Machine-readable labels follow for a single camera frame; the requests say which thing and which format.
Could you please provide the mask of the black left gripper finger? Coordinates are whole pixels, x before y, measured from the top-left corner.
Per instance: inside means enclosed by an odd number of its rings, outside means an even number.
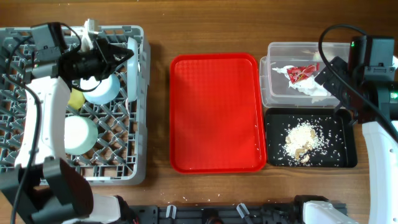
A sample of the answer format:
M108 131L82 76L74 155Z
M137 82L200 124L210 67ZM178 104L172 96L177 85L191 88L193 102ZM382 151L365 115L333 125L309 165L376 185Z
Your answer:
M110 44L105 39L96 39L96 46L106 59L129 59L134 55L133 50Z
M113 59L110 61L109 64L105 66L105 70L102 74L102 79L107 79L111 74L117 72L122 67L127 65L127 61L131 58L130 57L117 57L114 56Z

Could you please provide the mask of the light blue bowl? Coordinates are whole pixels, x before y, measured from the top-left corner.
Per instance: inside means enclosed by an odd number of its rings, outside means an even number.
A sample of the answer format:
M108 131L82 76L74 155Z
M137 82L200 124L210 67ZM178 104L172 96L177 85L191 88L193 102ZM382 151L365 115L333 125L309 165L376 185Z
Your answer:
M115 74L110 75L107 79L97 81L95 77L90 77L88 80L80 80L80 88L82 90L93 91L83 92L85 99L96 105L103 105L114 100L119 94L120 82Z

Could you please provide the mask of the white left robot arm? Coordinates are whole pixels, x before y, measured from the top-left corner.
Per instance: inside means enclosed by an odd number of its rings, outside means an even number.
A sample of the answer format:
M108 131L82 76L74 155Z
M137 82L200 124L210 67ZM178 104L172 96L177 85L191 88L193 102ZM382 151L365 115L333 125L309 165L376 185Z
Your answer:
M1 192L12 205L10 221L26 223L138 223L120 196L95 195L65 153L65 115L73 81L108 78L130 59L130 49L93 39L90 50L68 48L61 22L31 27L35 49L21 87L27 111L14 170L1 177Z

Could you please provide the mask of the green bowl with rice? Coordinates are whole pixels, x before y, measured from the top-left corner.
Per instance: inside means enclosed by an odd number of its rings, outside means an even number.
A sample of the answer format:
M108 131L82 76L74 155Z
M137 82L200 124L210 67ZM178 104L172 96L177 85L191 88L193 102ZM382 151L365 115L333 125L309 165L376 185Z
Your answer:
M98 128L86 117L69 116L65 118L65 152L71 155L87 153L96 144Z

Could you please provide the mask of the yellow plastic cup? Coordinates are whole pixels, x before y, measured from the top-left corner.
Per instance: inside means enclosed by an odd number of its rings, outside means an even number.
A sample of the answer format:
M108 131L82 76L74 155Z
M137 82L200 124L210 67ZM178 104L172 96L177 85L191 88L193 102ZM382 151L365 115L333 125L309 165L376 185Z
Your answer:
M68 101L68 105L71 106L75 110L79 110L85 103L85 97L81 91L76 89L72 89L70 93L70 99Z

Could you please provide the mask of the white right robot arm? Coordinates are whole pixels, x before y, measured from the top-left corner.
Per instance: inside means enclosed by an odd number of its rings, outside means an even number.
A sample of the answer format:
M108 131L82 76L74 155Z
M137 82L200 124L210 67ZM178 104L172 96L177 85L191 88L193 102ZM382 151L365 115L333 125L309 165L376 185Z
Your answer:
M325 68L315 80L362 125L369 161L370 223L397 223L397 82L394 39L353 37L349 58L328 60L323 39L318 53Z

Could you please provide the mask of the red snack wrapper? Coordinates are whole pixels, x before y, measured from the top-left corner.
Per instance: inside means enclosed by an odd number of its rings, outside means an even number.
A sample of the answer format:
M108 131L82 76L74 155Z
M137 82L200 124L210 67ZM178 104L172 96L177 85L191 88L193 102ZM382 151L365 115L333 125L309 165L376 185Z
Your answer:
M289 76L290 81L294 84L302 80L306 80L313 75L314 72L318 71L320 68L319 63L300 66L300 67L291 67L287 69L287 74Z

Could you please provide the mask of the white napkin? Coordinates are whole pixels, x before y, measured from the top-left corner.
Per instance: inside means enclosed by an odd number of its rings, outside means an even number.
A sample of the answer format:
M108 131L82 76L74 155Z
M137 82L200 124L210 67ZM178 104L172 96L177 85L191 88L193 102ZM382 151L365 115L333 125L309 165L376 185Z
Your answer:
M322 101L327 97L331 96L331 94L328 91L326 91L321 85L319 85L315 81L314 76L310 76L305 80L300 80L296 83L292 83L287 73L287 69L293 67L294 67L293 65L286 65L282 68L273 68L273 70L276 71L277 73L283 74L285 78L288 79L289 88L293 88L294 90L297 90L303 93L304 95L311 96L312 103Z

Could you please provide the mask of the light blue plate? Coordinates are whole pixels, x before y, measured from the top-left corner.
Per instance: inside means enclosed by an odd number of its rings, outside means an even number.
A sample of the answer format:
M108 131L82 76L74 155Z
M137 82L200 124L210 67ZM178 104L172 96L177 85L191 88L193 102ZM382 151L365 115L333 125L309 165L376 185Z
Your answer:
M137 75L138 75L138 44L131 37L127 40L127 48L132 50L134 55L127 61L127 100L128 102L137 99Z

